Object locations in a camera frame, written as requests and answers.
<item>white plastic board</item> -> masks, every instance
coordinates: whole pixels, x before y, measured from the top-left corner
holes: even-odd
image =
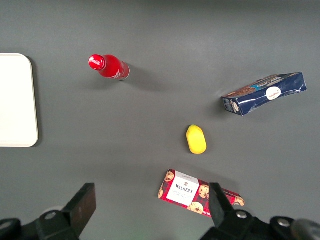
[[[18,53],[0,53],[0,147],[38,141],[32,66]]]

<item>bottle cap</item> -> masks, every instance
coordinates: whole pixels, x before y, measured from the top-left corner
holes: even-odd
[[[94,54],[89,58],[89,66],[94,70],[102,70],[106,66],[106,60],[103,56]]]

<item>red bottle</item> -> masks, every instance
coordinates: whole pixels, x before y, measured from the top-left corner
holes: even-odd
[[[129,66],[112,55],[94,54],[89,58],[89,66],[108,79],[125,80],[130,74]]]

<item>yellow toy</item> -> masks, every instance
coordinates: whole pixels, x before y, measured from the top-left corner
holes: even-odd
[[[197,125],[191,125],[186,132],[186,139],[193,154],[203,154],[207,149],[204,132]]]

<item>cookie box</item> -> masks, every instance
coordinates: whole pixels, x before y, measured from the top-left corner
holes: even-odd
[[[222,190],[232,205],[245,205],[245,201],[238,193],[226,189]],[[158,197],[197,214],[211,217],[209,195],[208,182],[169,169],[160,187]]]
[[[275,99],[306,91],[302,72],[270,75],[222,96],[227,111],[244,116]]]

